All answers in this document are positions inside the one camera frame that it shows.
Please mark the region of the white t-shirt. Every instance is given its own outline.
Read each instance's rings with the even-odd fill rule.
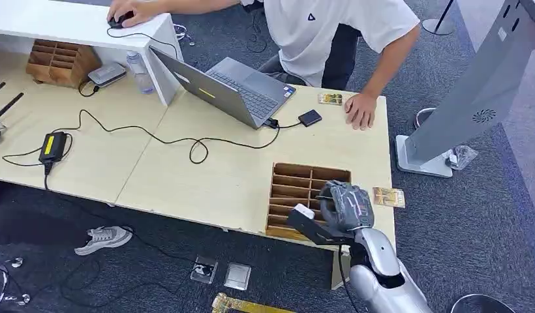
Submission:
[[[361,31],[380,53],[420,20],[403,0],[259,0],[264,3],[269,33],[279,46],[289,74],[321,87],[325,62],[339,24]],[[251,5],[254,0],[241,0]]]

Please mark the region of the sneaker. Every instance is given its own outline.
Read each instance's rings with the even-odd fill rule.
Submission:
[[[87,230],[87,234],[91,237],[91,240],[84,247],[74,249],[79,256],[86,256],[102,248],[123,246],[133,235],[119,226],[99,227],[94,230]]]

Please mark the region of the light wood tabletop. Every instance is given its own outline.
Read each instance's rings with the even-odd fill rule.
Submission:
[[[18,93],[25,93],[0,119],[8,127],[0,139],[2,181],[44,188],[42,166],[14,166],[2,156],[34,150],[42,145],[45,134],[78,126],[81,109],[91,112],[106,128],[140,125],[150,131],[166,111],[156,95],[142,95],[130,77],[84,98],[75,89],[36,84],[25,73],[26,62],[27,55],[0,53],[0,82],[7,83],[0,90],[0,109]],[[80,130],[69,131],[74,136],[73,147],[64,161],[54,166],[48,186],[57,192],[114,203],[150,137],[140,130],[107,133],[84,114],[82,124]],[[38,153],[9,160],[34,164]]]
[[[391,187],[386,99],[378,99],[374,127],[360,131],[344,122],[340,106],[319,104],[320,92],[324,90],[298,87],[274,118],[282,126],[291,125],[299,115],[315,109],[323,120],[307,128],[282,129],[277,140],[264,149],[205,141],[208,158],[193,164],[189,160],[191,141],[171,145],[150,141],[115,204],[265,235],[271,171],[276,162],[349,170],[352,182],[370,192],[373,201],[374,186]],[[344,99],[350,95],[344,93]],[[271,141],[276,131],[254,130],[180,89],[155,134],[165,141],[214,137],[261,146]],[[197,147],[192,156],[200,160],[204,154],[205,150]],[[373,208],[375,227],[394,245],[393,208]]]

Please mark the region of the white desk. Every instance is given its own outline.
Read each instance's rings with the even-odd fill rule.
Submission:
[[[196,165],[189,161],[192,142],[164,145],[150,141],[115,204],[266,236],[274,162],[350,170],[352,182],[368,190],[373,200],[374,186],[392,185],[385,98],[378,99],[374,127],[362,132],[344,122],[341,107],[318,104],[319,92],[323,89],[299,87],[275,118],[281,125],[291,125],[297,116],[315,108],[323,120],[309,128],[281,130],[277,140],[265,149],[205,142],[208,159]],[[163,140],[215,137],[263,145],[274,137],[275,131],[253,130],[194,95],[182,92],[166,111],[155,135]],[[204,150],[197,148],[193,155],[200,159]],[[375,228],[395,245],[393,208],[373,205],[373,209]],[[276,239],[315,246],[309,241]],[[333,271],[333,287],[338,285],[337,273]]]
[[[0,139],[0,180],[44,188],[43,167],[22,168],[6,163],[3,155],[28,152],[42,145],[44,135],[59,127],[76,127],[81,109],[89,110],[107,128],[141,125],[155,130],[166,108],[155,95],[142,95],[131,78],[124,78],[84,98],[77,90],[37,85],[25,73],[26,55],[0,53],[0,109],[18,93],[25,95],[0,121],[8,130]],[[137,164],[150,137],[139,130],[103,131],[83,115],[79,131],[70,131],[74,145],[63,162],[54,166],[48,179],[57,192],[114,203]],[[11,158],[38,163],[38,153]]]
[[[147,23],[128,29],[112,29],[110,33],[115,36],[145,33],[174,45],[177,55],[173,47],[145,36],[109,36],[106,33],[110,27],[106,21],[107,13],[108,7],[53,0],[0,1],[0,50],[29,54],[33,39],[38,38],[92,46],[103,63],[116,61],[122,64],[125,64],[127,50],[136,51],[143,57],[157,97],[167,106],[179,83],[148,47],[154,46],[172,57],[183,59],[171,15],[160,14]]]

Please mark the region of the wooden sorting tray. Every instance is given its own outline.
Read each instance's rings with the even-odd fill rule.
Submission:
[[[338,180],[350,183],[350,171],[333,168],[319,168],[298,164],[276,163],[271,175],[271,192],[267,214],[266,235],[296,240],[308,240],[286,220],[290,211],[299,203],[315,213],[314,219],[325,224],[320,211],[320,202],[316,199],[320,189],[327,181]]]
[[[25,72],[39,83],[77,88],[100,66],[89,46],[36,39]]]

